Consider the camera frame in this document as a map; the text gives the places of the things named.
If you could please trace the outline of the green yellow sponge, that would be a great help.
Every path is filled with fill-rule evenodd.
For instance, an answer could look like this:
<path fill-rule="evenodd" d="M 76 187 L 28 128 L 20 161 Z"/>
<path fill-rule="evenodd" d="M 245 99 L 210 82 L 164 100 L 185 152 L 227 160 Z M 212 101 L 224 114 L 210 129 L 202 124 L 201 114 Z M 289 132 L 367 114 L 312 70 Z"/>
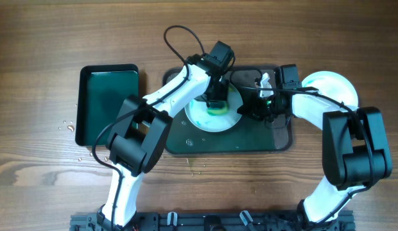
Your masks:
<path fill-rule="evenodd" d="M 207 103 L 207 113 L 210 116 L 221 116 L 229 111 L 227 101 L 210 101 Z"/>

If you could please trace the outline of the white plate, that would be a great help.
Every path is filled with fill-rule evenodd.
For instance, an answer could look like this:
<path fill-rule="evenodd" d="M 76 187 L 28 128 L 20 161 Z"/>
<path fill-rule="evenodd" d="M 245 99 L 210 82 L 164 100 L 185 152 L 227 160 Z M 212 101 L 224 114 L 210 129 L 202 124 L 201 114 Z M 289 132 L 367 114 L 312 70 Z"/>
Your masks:
<path fill-rule="evenodd" d="M 344 76 L 331 71 L 318 71 L 302 80 L 303 87 L 314 87 L 324 96 L 343 102 L 348 106 L 359 106 L 359 98 L 352 83 Z"/>
<path fill-rule="evenodd" d="M 185 107 L 187 118 L 199 129 L 205 132 L 223 132 L 232 128 L 241 119 L 237 109 L 243 104 L 241 94 L 232 84 L 229 85 L 227 96 L 229 111 L 224 115 L 212 116 L 207 113 L 204 101 L 193 99 Z"/>

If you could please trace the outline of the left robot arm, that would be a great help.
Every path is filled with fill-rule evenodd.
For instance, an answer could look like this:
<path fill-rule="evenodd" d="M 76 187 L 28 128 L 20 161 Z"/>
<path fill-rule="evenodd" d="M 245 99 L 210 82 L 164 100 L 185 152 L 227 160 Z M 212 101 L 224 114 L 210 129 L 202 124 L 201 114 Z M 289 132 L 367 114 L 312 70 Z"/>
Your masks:
<path fill-rule="evenodd" d="M 102 227 L 121 230 L 132 220 L 142 178 L 158 162 L 173 118 L 186 105 L 195 99 L 212 116 L 228 111 L 229 85 L 222 77 L 234 61 L 231 47 L 218 41 L 210 53 L 184 59 L 182 70 L 161 89 L 124 100 L 117 119 L 98 135 L 108 136 L 112 169 L 108 200 L 99 212 Z"/>

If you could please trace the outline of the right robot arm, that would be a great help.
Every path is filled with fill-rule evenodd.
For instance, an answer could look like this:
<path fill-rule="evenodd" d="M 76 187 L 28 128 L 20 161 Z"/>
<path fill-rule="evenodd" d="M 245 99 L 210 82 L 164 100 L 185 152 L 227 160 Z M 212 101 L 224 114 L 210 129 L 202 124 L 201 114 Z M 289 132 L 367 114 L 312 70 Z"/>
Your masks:
<path fill-rule="evenodd" d="M 383 116 L 376 107 L 359 107 L 353 84 L 338 73 L 318 71 L 300 80 L 294 64 L 273 72 L 275 87 L 262 74 L 247 88 L 252 96 L 238 113 L 269 122 L 281 114 L 294 116 L 322 131 L 324 177 L 300 201 L 294 224 L 299 230 L 323 229 L 355 195 L 391 175 Z"/>

